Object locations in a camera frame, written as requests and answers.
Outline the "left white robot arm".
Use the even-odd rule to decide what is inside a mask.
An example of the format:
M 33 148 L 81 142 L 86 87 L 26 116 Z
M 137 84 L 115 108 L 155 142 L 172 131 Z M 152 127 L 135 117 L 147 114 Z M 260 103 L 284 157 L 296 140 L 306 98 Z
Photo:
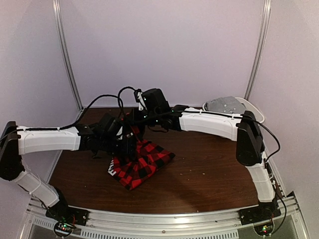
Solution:
M 72 216 L 62 203 L 61 194 L 53 186 L 27 169 L 22 156 L 43 151 L 99 151 L 117 157 L 135 157 L 136 139 L 130 128 L 121 123 L 102 125 L 76 124 L 68 127 L 29 128 L 7 123 L 0 139 L 0 177 L 13 181 L 40 199 L 61 221 Z

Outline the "red black plaid shirt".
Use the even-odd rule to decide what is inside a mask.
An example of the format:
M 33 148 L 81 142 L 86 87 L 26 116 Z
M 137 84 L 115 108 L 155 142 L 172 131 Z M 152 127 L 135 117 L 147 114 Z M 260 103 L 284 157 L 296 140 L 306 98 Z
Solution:
M 174 153 L 143 139 L 137 126 L 131 129 L 136 140 L 135 158 L 114 156 L 108 168 L 108 174 L 129 191 L 139 187 L 175 158 Z

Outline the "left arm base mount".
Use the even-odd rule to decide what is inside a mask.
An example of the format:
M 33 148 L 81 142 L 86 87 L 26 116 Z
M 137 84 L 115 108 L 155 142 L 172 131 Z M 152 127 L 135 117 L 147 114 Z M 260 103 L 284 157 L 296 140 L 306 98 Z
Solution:
M 63 193 L 58 188 L 55 188 L 55 190 L 58 194 L 58 202 L 51 207 L 46 207 L 45 215 L 59 222 L 85 226 L 89 212 L 84 209 L 70 207 Z

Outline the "white plastic tub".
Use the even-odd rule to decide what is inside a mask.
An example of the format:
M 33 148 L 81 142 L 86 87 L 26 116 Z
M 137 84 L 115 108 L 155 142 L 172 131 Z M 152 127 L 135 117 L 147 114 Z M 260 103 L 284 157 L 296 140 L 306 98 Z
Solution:
M 249 101 L 244 98 L 235 97 L 240 103 L 242 103 L 246 107 L 246 111 L 250 111 L 254 114 L 256 120 L 258 122 L 263 123 L 265 121 L 264 115 Z

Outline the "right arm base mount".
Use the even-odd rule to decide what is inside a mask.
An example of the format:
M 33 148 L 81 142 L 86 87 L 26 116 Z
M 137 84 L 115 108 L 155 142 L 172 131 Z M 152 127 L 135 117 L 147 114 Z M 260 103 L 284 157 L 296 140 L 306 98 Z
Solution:
M 281 210 L 276 200 L 268 203 L 259 202 L 257 206 L 239 210 L 241 225 L 256 224 L 280 215 Z

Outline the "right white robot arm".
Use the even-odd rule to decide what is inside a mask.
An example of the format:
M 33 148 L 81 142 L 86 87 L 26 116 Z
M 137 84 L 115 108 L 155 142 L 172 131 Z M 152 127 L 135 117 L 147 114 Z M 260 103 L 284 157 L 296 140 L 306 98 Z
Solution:
M 152 110 L 134 108 L 129 122 L 138 126 L 160 125 L 176 131 L 196 131 L 220 136 L 236 142 L 236 159 L 249 171 L 262 204 L 256 208 L 259 219 L 267 219 L 274 211 L 272 178 L 267 170 L 265 145 L 260 125 L 251 111 L 244 114 L 208 112 L 184 105 Z

